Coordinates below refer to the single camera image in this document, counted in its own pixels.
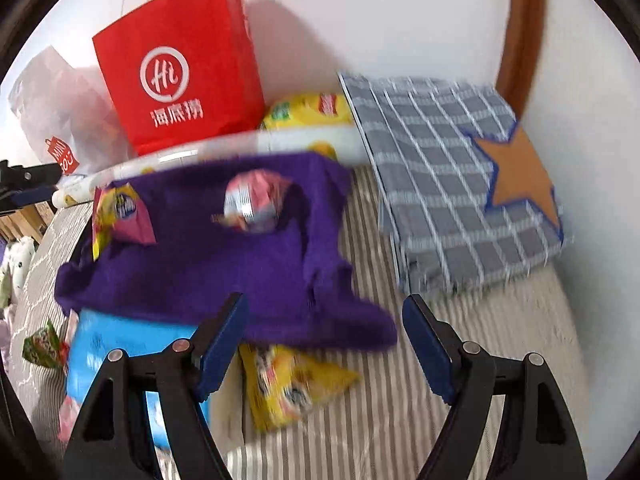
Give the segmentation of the yellow chips bag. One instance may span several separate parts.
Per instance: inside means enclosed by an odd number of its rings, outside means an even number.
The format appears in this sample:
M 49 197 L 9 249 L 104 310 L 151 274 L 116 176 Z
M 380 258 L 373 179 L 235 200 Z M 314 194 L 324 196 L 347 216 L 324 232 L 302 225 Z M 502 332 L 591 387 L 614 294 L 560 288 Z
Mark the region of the yellow chips bag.
M 352 123 L 352 112 L 343 93 L 302 93 L 273 102 L 260 128 L 336 126 Z

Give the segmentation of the brown wooden door frame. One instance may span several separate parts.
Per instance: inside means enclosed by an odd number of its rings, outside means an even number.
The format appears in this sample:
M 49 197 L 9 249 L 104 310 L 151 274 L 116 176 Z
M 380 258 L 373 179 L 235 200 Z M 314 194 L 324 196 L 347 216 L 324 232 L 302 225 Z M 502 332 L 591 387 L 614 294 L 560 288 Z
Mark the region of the brown wooden door frame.
M 517 118 L 525 112 L 544 38 L 547 0 L 510 0 L 496 89 Z

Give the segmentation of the green snack packet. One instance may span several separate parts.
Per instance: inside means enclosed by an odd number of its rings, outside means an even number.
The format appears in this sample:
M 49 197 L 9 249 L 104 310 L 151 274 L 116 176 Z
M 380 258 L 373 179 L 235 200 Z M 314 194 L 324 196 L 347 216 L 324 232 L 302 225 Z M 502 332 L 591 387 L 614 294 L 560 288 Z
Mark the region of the green snack packet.
M 70 346 L 58 336 L 51 320 L 23 341 L 23 359 L 48 370 L 64 370 L 69 353 Z

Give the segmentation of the red paper shopping bag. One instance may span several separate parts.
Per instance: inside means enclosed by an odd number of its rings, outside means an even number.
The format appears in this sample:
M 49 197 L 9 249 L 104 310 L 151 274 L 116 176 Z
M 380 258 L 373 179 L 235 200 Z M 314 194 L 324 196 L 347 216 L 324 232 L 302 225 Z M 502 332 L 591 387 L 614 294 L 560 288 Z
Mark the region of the red paper shopping bag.
M 245 0 L 151 0 L 92 41 L 138 155 L 255 130 L 262 121 Z

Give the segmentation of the white plastic Miniso bag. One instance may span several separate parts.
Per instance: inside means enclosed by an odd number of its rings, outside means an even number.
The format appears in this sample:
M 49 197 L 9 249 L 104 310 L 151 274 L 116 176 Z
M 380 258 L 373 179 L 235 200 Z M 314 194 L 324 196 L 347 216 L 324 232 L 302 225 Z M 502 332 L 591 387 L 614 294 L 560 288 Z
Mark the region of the white plastic Miniso bag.
M 88 176 L 136 156 L 97 67 L 73 68 L 55 48 L 36 55 L 9 94 L 29 146 L 66 176 Z

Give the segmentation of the pink silver snack packet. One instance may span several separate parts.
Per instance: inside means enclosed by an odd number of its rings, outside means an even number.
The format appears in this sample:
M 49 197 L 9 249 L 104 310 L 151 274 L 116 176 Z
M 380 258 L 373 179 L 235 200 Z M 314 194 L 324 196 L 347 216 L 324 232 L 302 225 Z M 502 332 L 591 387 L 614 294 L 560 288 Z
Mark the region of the pink silver snack packet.
M 291 181 L 267 169 L 241 172 L 224 192 L 218 221 L 242 232 L 265 233 L 276 228 Z

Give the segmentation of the grey plaid star cloth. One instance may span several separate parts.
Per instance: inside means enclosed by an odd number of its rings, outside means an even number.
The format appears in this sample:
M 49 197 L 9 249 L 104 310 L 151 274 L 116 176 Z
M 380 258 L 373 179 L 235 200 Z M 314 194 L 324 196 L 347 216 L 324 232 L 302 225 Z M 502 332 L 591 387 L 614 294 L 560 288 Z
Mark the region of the grey plaid star cloth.
M 498 196 L 488 148 L 514 148 L 514 111 L 491 86 L 341 73 L 380 191 L 378 226 L 392 240 L 407 294 L 451 295 L 545 266 L 565 244 L 555 206 Z

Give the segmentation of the purple towel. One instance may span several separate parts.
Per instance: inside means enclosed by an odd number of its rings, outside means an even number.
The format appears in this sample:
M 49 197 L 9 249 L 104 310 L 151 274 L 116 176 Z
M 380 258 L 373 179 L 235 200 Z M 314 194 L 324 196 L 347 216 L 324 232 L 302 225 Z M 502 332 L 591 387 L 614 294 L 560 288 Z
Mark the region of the purple towel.
M 228 182 L 267 169 L 290 182 L 275 229 L 216 223 Z M 58 269 L 56 302 L 151 322 L 196 325 L 234 292 L 250 307 L 256 344 L 381 350 L 397 340 L 392 317 L 352 290 L 338 250 L 349 171 L 314 152 L 242 157 L 142 174 L 131 185 L 148 208 L 153 245 L 113 242 Z

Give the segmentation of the rolled white printed paper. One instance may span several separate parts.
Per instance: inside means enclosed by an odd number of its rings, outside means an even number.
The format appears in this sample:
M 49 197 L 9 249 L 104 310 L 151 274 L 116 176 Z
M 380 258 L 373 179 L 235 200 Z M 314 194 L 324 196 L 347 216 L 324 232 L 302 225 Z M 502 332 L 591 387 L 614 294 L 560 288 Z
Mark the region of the rolled white printed paper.
M 255 130 L 166 148 L 127 160 L 74 182 L 66 181 L 58 185 L 52 195 L 52 203 L 58 209 L 89 203 L 93 200 L 95 188 L 103 188 L 113 181 L 126 180 L 148 172 L 192 166 L 209 160 L 302 152 L 326 144 L 334 149 L 337 161 L 344 166 L 358 167 L 368 162 L 360 133 L 353 125 Z

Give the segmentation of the pink yellow snack packet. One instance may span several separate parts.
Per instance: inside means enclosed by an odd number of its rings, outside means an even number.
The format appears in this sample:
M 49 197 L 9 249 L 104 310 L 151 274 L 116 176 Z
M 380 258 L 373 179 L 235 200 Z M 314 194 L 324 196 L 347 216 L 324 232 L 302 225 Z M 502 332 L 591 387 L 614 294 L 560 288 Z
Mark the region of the pink yellow snack packet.
M 93 260 L 98 260 L 113 240 L 156 243 L 148 208 L 130 183 L 94 190 L 91 223 Z

